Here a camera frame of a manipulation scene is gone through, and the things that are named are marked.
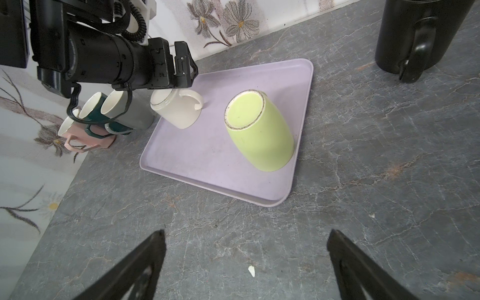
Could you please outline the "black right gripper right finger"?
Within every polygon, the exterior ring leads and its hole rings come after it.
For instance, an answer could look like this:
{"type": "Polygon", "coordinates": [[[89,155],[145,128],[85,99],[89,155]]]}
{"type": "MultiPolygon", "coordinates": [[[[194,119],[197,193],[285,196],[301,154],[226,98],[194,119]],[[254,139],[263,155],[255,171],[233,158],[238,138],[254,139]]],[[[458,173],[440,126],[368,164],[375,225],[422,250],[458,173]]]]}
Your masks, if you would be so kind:
{"type": "Polygon", "coordinates": [[[340,296],[343,300],[416,300],[341,231],[333,229],[327,240],[340,296]]]}

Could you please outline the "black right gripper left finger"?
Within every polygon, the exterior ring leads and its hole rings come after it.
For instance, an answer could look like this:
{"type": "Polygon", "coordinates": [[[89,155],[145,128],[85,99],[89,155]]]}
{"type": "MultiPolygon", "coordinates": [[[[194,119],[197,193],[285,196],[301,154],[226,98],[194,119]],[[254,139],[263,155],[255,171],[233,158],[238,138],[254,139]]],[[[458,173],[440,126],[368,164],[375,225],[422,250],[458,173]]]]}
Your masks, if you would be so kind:
{"type": "Polygon", "coordinates": [[[153,232],[77,300],[152,300],[166,256],[163,229],[153,232]]]}

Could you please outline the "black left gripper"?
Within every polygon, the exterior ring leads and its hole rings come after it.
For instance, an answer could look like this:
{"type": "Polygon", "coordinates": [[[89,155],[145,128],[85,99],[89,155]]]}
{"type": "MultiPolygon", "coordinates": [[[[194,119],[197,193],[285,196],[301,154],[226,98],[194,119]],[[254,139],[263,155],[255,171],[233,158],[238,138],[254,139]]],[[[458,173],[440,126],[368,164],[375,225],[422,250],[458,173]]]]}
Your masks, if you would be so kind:
{"type": "Polygon", "coordinates": [[[146,84],[150,90],[190,88],[198,75],[198,66],[184,41],[176,41],[176,56],[170,53],[167,40],[156,37],[148,39],[148,50],[152,57],[152,78],[146,84]]]}

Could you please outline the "white ceramic mug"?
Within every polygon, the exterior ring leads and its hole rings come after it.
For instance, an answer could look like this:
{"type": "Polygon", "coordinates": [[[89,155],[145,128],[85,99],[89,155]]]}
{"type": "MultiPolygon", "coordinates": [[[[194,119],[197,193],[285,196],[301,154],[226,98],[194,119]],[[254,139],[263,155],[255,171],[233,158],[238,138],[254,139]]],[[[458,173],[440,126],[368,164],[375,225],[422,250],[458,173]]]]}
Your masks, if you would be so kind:
{"type": "Polygon", "coordinates": [[[180,130],[200,117],[204,98],[191,89],[156,89],[150,98],[151,109],[180,130]]]}

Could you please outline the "grey ceramic mug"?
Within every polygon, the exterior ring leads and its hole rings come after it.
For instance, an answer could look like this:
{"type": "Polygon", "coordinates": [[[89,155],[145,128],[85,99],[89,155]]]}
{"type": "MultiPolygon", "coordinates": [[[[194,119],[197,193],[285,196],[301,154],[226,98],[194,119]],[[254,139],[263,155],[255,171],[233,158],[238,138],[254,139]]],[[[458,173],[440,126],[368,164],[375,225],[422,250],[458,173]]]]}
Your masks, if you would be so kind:
{"type": "Polygon", "coordinates": [[[145,104],[135,100],[126,109],[128,93],[126,91],[113,91],[101,106],[101,114],[134,130],[147,130],[155,117],[145,104]]]}

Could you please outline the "dark green ceramic mug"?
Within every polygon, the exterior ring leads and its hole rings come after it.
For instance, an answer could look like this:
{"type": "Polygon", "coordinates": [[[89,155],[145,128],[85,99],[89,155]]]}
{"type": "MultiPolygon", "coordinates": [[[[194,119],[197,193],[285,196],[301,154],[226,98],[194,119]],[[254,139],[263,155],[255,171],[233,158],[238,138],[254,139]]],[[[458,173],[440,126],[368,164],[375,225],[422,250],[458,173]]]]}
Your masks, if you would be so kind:
{"type": "MultiPolygon", "coordinates": [[[[82,110],[78,115],[78,118],[84,121],[94,121],[97,123],[100,121],[108,120],[109,117],[101,113],[101,107],[105,102],[106,98],[107,96],[102,92],[97,92],[92,95],[83,106],[82,110]]],[[[128,135],[130,134],[130,132],[133,131],[133,128],[127,127],[116,121],[107,123],[107,127],[113,133],[110,133],[105,129],[105,124],[87,124],[85,127],[85,132],[91,137],[97,139],[105,139],[114,135],[128,135]]]]}

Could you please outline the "pink ceramic mug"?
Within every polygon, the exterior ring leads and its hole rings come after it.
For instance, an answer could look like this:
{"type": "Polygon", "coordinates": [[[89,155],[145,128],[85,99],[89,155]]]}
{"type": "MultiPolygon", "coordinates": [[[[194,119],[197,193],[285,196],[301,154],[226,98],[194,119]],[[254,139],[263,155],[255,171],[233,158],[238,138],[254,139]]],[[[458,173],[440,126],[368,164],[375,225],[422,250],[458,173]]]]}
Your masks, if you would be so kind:
{"type": "Polygon", "coordinates": [[[97,148],[106,149],[109,148],[115,141],[116,136],[113,134],[108,133],[103,125],[91,125],[90,131],[94,134],[99,136],[105,136],[104,138],[97,138],[90,136],[86,131],[87,125],[83,123],[78,123],[67,117],[59,131],[58,135],[61,137],[66,138],[64,142],[64,146],[67,150],[74,151],[77,153],[85,153],[90,150],[94,150],[97,148]],[[71,142],[76,144],[82,144],[86,146],[84,149],[77,148],[71,144],[71,142]]]}

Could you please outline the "black ceramic mug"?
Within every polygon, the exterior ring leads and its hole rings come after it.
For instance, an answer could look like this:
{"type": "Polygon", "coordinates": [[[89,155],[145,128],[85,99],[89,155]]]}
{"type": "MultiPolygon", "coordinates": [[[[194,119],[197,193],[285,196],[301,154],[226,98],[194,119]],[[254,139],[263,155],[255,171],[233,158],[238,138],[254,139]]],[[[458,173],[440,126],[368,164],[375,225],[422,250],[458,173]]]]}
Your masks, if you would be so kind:
{"type": "Polygon", "coordinates": [[[474,2],[386,1],[376,64],[403,83],[415,83],[443,58],[474,2]]]}

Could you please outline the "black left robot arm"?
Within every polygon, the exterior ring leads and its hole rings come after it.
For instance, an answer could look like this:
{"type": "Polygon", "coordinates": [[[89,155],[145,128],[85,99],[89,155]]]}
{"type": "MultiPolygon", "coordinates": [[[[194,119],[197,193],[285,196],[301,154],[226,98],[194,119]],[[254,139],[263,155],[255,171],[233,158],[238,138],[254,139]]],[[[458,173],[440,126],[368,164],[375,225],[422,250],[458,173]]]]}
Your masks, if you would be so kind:
{"type": "Polygon", "coordinates": [[[115,90],[189,88],[198,67],[186,42],[148,35],[155,1],[2,1],[1,64],[37,64],[65,98],[79,83],[115,90]]]}

